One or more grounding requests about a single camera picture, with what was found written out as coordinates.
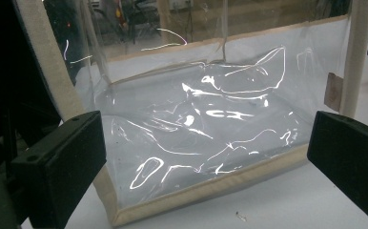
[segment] small debris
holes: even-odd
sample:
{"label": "small debris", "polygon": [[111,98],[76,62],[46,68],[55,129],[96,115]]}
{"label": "small debris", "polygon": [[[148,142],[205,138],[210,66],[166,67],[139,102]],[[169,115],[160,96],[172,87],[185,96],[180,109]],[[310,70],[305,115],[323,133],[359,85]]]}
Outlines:
{"label": "small debris", "polygon": [[235,216],[241,219],[242,221],[247,221],[247,218],[245,216],[240,215],[238,212],[235,212]]}

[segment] transparent vinyl panel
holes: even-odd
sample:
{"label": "transparent vinyl panel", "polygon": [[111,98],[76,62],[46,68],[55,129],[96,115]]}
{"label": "transparent vinyl panel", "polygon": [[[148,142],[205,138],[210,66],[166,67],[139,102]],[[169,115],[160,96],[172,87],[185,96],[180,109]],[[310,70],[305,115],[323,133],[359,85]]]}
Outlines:
{"label": "transparent vinyl panel", "polygon": [[72,2],[120,209],[307,144],[343,67],[349,1]]}

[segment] crumpled plastic sheet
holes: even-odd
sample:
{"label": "crumpled plastic sheet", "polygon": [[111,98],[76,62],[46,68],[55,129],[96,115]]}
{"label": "crumpled plastic sheet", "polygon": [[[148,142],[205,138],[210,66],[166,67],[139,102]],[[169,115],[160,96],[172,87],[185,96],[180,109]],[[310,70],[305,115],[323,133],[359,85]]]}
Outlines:
{"label": "crumpled plastic sheet", "polygon": [[313,119],[277,94],[278,47],[250,65],[193,63],[111,85],[95,99],[122,208],[308,142]]}

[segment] black clamp jaw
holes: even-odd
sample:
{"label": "black clamp jaw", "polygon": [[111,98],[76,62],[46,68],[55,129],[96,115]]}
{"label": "black clamp jaw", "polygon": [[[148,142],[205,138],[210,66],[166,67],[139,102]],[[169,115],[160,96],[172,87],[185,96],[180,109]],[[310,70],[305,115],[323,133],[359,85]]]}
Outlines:
{"label": "black clamp jaw", "polygon": [[308,159],[368,216],[368,126],[317,112]]}
{"label": "black clamp jaw", "polygon": [[101,114],[66,121],[10,163],[0,175],[0,229],[64,228],[106,162]]}

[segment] white floor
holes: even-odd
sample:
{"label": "white floor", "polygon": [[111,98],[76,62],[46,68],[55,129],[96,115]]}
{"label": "white floor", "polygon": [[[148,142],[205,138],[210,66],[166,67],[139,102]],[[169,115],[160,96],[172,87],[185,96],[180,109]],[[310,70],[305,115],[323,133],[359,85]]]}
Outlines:
{"label": "white floor", "polygon": [[[368,125],[368,58],[357,120]],[[31,228],[26,221],[23,228]],[[91,186],[66,228],[111,228]],[[368,217],[314,165],[121,228],[366,228]]]}

